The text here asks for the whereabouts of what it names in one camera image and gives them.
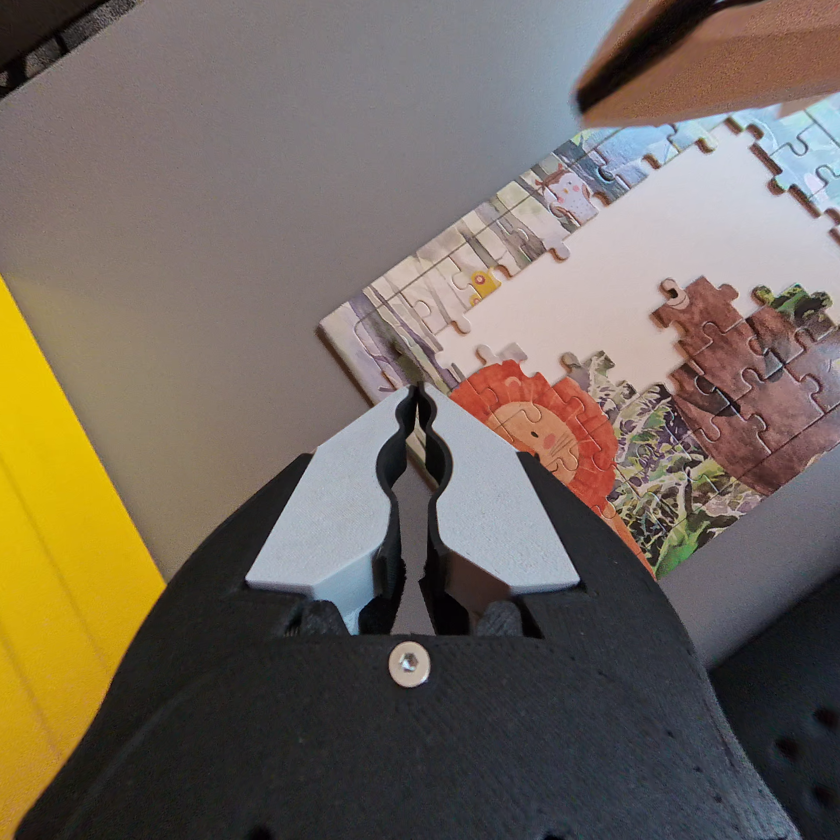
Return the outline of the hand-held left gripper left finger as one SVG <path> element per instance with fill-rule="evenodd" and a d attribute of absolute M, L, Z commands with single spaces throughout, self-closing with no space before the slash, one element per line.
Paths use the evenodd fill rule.
<path fill-rule="evenodd" d="M 386 634 L 404 584 L 392 488 L 417 389 L 389 395 L 315 450 L 245 580 L 334 604 L 352 634 Z"/>

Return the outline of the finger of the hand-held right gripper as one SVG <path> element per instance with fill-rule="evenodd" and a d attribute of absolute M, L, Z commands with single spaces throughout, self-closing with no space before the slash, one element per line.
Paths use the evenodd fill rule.
<path fill-rule="evenodd" d="M 670 1 L 636 24 L 578 96 L 611 96 L 665 58 L 716 12 L 715 1 Z"/>
<path fill-rule="evenodd" d="M 578 96 L 635 25 L 666 2 L 630 2 L 579 79 L 586 128 L 659 125 L 811 102 L 839 88 L 839 2 L 716 2 L 667 56 L 611 96 Z"/>

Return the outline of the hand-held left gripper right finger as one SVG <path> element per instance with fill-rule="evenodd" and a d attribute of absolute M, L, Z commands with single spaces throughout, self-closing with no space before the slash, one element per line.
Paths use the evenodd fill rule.
<path fill-rule="evenodd" d="M 493 602 L 577 586 L 522 453 L 433 386 L 417 397 L 425 466 L 437 482 L 421 580 L 435 633 L 468 634 Z"/>

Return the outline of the partly assembled jigsaw puzzle board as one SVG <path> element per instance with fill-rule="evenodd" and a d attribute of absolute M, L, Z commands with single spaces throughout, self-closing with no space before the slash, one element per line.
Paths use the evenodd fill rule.
<path fill-rule="evenodd" d="M 658 577 L 838 446 L 838 93 L 574 135 L 319 324 L 425 380 Z"/>

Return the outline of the yellow plastic bin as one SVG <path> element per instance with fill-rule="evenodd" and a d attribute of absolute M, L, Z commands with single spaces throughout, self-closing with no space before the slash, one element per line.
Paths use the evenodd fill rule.
<path fill-rule="evenodd" d="M 77 746 L 164 586 L 3 283 L 2 838 Z"/>

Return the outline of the grey desk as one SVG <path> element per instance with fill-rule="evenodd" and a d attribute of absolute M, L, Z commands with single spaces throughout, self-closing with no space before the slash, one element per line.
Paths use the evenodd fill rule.
<path fill-rule="evenodd" d="M 321 316 L 578 128 L 626 2 L 142 2 L 2 103 L 2 275 L 159 571 L 364 411 Z M 640 391 L 682 361 L 658 284 L 837 291 L 804 212 L 736 198 L 734 152 L 667 164 L 571 256 L 445 324 L 554 383 L 604 350 Z M 838 573 L 838 453 L 663 586 L 707 662 Z"/>

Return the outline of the black mesh chair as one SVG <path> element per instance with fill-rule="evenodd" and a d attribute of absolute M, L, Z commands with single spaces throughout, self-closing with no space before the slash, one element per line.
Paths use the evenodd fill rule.
<path fill-rule="evenodd" d="M 839 577 L 710 672 L 731 728 L 803 838 L 839 838 Z"/>

